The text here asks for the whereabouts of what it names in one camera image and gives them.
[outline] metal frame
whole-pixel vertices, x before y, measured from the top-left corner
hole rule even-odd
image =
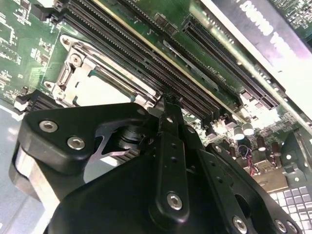
[[[138,205],[138,209],[143,211],[143,216],[136,213],[133,217],[149,221],[141,223],[135,219],[131,222],[133,228],[128,231],[134,233],[137,233],[137,228],[143,226],[148,229],[160,228],[159,233],[162,233],[162,230],[176,230],[178,233],[188,230],[194,233],[196,229],[205,227],[208,228],[208,233],[218,230],[222,233],[267,234],[279,233],[283,229],[290,234],[296,233],[292,231],[288,222],[295,230],[300,230],[221,146],[211,144],[204,149],[197,132],[184,124],[181,108],[173,96],[165,95],[162,106],[164,111],[159,119],[133,103],[32,112],[24,118],[19,133],[19,144],[12,161],[16,169],[13,177],[25,178],[26,182],[20,188],[32,187],[49,214],[54,213],[49,228],[51,233],[71,233],[70,230],[73,229],[83,232],[85,228],[88,229],[88,212],[92,214],[92,222],[98,220],[103,223],[103,211],[111,217],[110,209],[102,207],[102,210],[101,204],[94,208],[95,204],[92,202],[96,202],[98,198],[105,201],[106,196],[118,193],[119,189],[125,190],[126,193],[128,187],[129,195],[119,201],[120,204],[124,204],[125,209],[128,209],[130,204],[145,204],[145,201],[149,200],[147,207],[143,204]],[[46,132],[40,125],[42,121],[47,120],[58,125],[54,132]],[[75,141],[70,146],[68,139],[73,136]],[[136,147],[140,149],[140,156],[94,182],[84,184],[84,167],[96,152],[93,146],[97,136],[104,136],[100,146],[102,149],[110,149],[106,150],[107,152],[118,151],[121,146]],[[137,166],[133,167],[136,164],[143,168],[138,170]],[[138,176],[138,173],[143,171],[147,174]],[[194,187],[194,179],[190,179],[190,173],[198,177],[203,190],[198,187],[190,190],[190,186]],[[105,185],[108,182],[113,183],[112,178],[124,178],[126,175],[138,178],[134,181],[129,180],[124,185],[120,184],[120,188]],[[147,187],[142,191],[134,191],[131,183],[141,186],[145,184]],[[106,186],[111,189],[101,192]],[[152,191],[152,196],[144,195],[148,190]],[[138,192],[144,197],[131,195]],[[196,205],[194,193],[206,194],[202,202],[204,207],[209,208],[202,209],[213,211],[214,222],[205,221],[194,225],[194,218],[202,212],[201,206]],[[90,205],[77,213],[72,205],[76,199],[79,201],[78,206],[84,207],[88,203]],[[57,208],[59,203],[62,204],[62,208]],[[122,216],[122,212],[117,216],[113,215],[117,220]],[[81,218],[85,219],[85,222],[78,221]],[[97,227],[99,232],[103,231],[105,222],[101,227]],[[120,228],[123,227],[110,227],[108,232],[123,232]]]

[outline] silver screw head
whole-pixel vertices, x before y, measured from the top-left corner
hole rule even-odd
[[[85,147],[84,141],[77,136],[72,136],[69,138],[67,140],[67,145],[73,150],[82,150]]]
[[[215,149],[218,151],[218,153],[221,153],[222,152],[222,149],[219,147],[219,146],[215,146]]]
[[[241,218],[234,216],[233,224],[236,227],[236,229],[239,230],[240,233],[242,233],[242,234],[247,233],[247,226]]]
[[[297,228],[296,228],[292,223],[290,223],[289,221],[287,221],[287,224],[288,224],[288,226],[290,227],[290,229],[291,229],[294,233],[298,233]]]
[[[178,195],[174,193],[169,193],[167,195],[167,202],[169,206],[176,211],[179,211],[182,209],[182,200]]]
[[[53,133],[59,128],[56,123],[50,120],[41,121],[39,123],[39,127],[41,130],[43,130],[46,133]]]
[[[287,229],[285,227],[285,225],[279,221],[278,219],[275,220],[275,224],[277,226],[277,228],[282,232],[282,233],[286,233],[287,232]]]
[[[71,62],[74,66],[78,67],[78,66],[81,65],[82,60],[81,60],[81,58],[80,58],[79,55],[72,54],[72,55],[70,56],[70,62]]]

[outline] ram slot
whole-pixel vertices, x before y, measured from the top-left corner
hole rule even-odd
[[[95,46],[119,62],[142,81],[161,92],[171,91],[182,98],[185,109],[199,118],[219,112],[219,105],[168,64],[151,48],[138,41],[122,25],[90,1],[71,1],[64,20],[87,36]]]
[[[258,82],[247,74],[243,67],[237,65],[233,56],[199,22],[191,17],[184,26],[183,32],[200,46],[207,55],[217,61],[253,98],[268,109],[273,109],[278,105],[273,98],[269,97],[260,88]]]

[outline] black metal bracket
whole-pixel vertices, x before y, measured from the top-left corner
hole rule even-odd
[[[184,144],[179,126],[184,125],[181,108],[169,96],[163,97],[164,113],[159,118],[155,140],[155,188],[150,215],[162,229],[176,229],[189,217],[189,196]]]
[[[83,172],[94,153],[96,137],[104,137],[104,148],[115,130],[129,125],[142,126],[149,118],[144,108],[133,103],[31,112],[22,122],[18,141],[28,155],[60,173],[74,175]],[[52,128],[49,121],[55,124],[55,131],[42,129]],[[71,137],[81,139],[83,148],[69,147]]]
[[[159,118],[131,103],[45,110],[25,117],[16,154],[35,164],[36,171],[44,175],[43,183],[61,202],[51,221],[51,233],[64,229],[61,233],[84,232],[88,225],[98,227],[99,232],[108,227],[109,233],[116,234],[142,230],[181,234],[197,230],[224,234],[301,233],[226,150],[215,144],[203,147],[196,130],[185,125],[175,99],[164,95],[162,106]],[[116,146],[143,150],[135,159],[84,185],[81,174],[97,151],[95,138],[100,136],[103,141],[98,150],[102,152]],[[69,142],[72,137],[80,139],[76,145]],[[17,157],[13,165],[19,173],[22,167],[16,165]],[[25,192],[32,195],[40,193],[42,188],[36,187],[40,177],[27,172],[21,173],[22,179],[18,173],[11,178],[22,183],[29,180],[28,185],[35,189],[20,189],[26,188]],[[71,191],[78,189],[71,192],[64,184],[58,185],[62,181],[67,185],[76,182]],[[46,204],[47,194],[38,194]],[[83,207],[81,212],[77,212],[76,203]],[[129,228],[111,225],[129,219],[129,214],[133,214],[126,225]]]

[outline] green circuit board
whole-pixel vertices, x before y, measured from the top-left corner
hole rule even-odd
[[[41,22],[30,13],[27,0],[0,0],[0,5],[0,98],[13,103],[23,87],[46,93],[43,81],[57,80],[67,56],[60,35],[78,33],[63,24]]]
[[[160,49],[190,76],[198,80],[224,104],[230,107],[234,105],[233,100],[226,92],[214,89],[196,72],[187,67],[185,61],[175,56],[172,51],[164,46],[160,35],[135,18],[130,11],[121,7],[120,4],[116,4],[114,0],[100,0],[100,2]],[[49,21],[41,22],[31,14],[32,3],[38,2],[36,0],[0,0],[0,98],[10,103],[13,103],[15,97],[22,93],[24,86],[30,92],[39,89],[49,95],[50,93],[43,86],[43,82],[45,80],[55,82],[58,79],[67,56],[67,51],[61,45],[59,37],[64,33],[81,37],[77,31],[66,24],[61,23],[55,26]],[[222,66],[207,56],[197,44],[193,43],[182,32],[186,22],[192,17],[189,13],[190,0],[164,0],[162,4],[159,4],[158,1],[136,0],[134,3],[150,18],[155,21],[158,20],[158,24],[161,23],[159,17],[165,20],[165,31],[170,32],[174,39],[183,44],[229,87],[237,93],[242,90],[242,87],[232,79]],[[297,30],[303,30],[303,26],[297,27]],[[309,30],[311,30],[310,25],[305,28],[307,34]],[[203,143],[208,144],[210,140],[206,138],[205,131],[200,129],[199,119],[187,112],[183,114],[185,120],[198,130]],[[263,135],[272,138],[270,142],[282,141],[283,135],[297,126],[295,121],[283,119],[284,116],[284,114],[281,115],[281,121],[276,125],[261,131]],[[233,133],[219,135],[216,140],[231,137],[231,134]]]

